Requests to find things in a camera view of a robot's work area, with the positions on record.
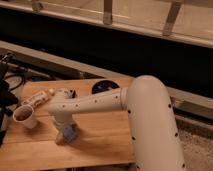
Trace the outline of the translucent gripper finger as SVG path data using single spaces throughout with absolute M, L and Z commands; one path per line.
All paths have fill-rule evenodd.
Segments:
M 61 131 L 57 132 L 56 138 L 55 138 L 55 143 L 57 145 L 64 145 L 66 143 L 63 133 Z

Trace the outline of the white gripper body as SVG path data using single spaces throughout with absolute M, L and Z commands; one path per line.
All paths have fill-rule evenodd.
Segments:
M 67 125 L 70 125 L 70 126 L 75 125 L 75 121 L 73 120 L 72 116 L 54 115 L 52 120 L 53 120 L 53 124 L 55 128 L 58 131 L 60 131 L 62 128 L 64 128 Z

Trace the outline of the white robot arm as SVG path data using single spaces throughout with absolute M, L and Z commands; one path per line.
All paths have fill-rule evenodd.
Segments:
M 62 88 L 48 106 L 60 127 L 73 114 L 119 110 L 128 112 L 138 171 L 187 171 L 171 100 L 156 77 L 139 76 L 125 88 L 78 98 Z

